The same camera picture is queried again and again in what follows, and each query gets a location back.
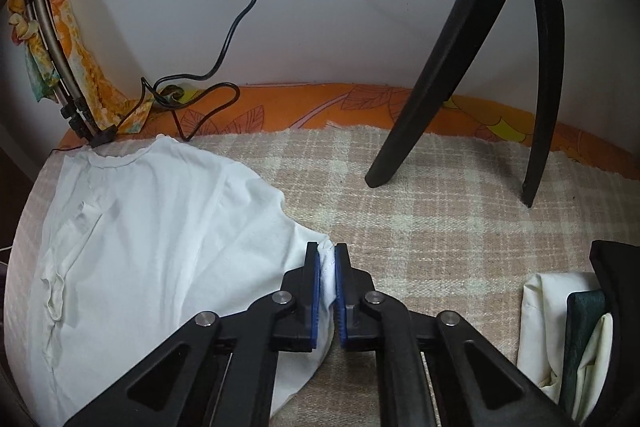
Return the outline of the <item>folded dark green garment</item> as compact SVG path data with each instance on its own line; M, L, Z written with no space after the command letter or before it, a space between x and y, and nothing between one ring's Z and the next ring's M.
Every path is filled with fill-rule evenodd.
M566 300L566 322L563 351L563 368L559 406L572 415L577 393L577 372L582 356L606 304L603 291L575 291Z

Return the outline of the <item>folded cream garment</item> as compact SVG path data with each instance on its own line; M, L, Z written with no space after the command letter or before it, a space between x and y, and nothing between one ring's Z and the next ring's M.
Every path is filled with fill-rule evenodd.
M559 405L563 368L566 300L575 291L601 289L590 272L537 273L523 287L520 347L516 366ZM577 372L573 421L583 424L602 391L613 341L612 314L604 312Z

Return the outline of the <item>black garment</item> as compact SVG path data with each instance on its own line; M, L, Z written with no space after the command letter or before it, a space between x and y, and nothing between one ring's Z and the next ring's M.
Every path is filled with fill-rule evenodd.
M639 424L639 248L620 242L591 243L589 260L612 314L610 363L587 426Z

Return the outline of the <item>colourful floral scarf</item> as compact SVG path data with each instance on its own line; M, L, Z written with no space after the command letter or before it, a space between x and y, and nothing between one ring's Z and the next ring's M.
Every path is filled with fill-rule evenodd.
M98 62L86 49L70 0L50 0L50 5L58 38L98 126L106 129L114 124L116 133L140 132L149 117L152 98L145 96L142 102L126 98L104 76ZM58 103L50 90L50 81L40 76L40 72L47 72L47 66L42 60L43 47L36 24L27 20L25 0L9 0L8 10L11 38L24 48L27 76L35 98Z

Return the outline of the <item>white t-shirt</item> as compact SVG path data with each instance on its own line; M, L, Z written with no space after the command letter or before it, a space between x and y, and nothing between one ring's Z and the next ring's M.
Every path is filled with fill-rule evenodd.
M229 315L276 291L326 234L231 158L159 136L126 155L54 154L29 267L12 265L6 354L43 426L64 424L195 314Z

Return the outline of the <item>plaid beige bed blanket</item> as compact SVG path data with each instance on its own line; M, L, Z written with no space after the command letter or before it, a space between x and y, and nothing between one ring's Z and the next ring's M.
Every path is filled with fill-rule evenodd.
M381 130L356 127L214 135L189 145L250 167L283 193L288 217L346 244L381 291L416 311L458 311L508 358L518 352L529 277L588 271L596 239L638 242L637 181L554 153L526 207L518 181L524 146L427 135L389 184L371 188L364 173L383 138ZM95 152L126 155L154 140ZM9 261L4 349L10 269L27 269L40 244L47 203L38 182L46 164Z

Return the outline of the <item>folded silver tripod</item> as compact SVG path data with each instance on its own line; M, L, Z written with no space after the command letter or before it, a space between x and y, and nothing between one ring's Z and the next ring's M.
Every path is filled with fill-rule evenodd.
M101 129L93 118L91 109L81 92L70 63L56 32L50 0L25 0L29 23L35 23L42 42L43 63L47 72L40 72L43 80L50 81L50 90L61 105L60 113L78 138L91 147L113 142L116 126Z

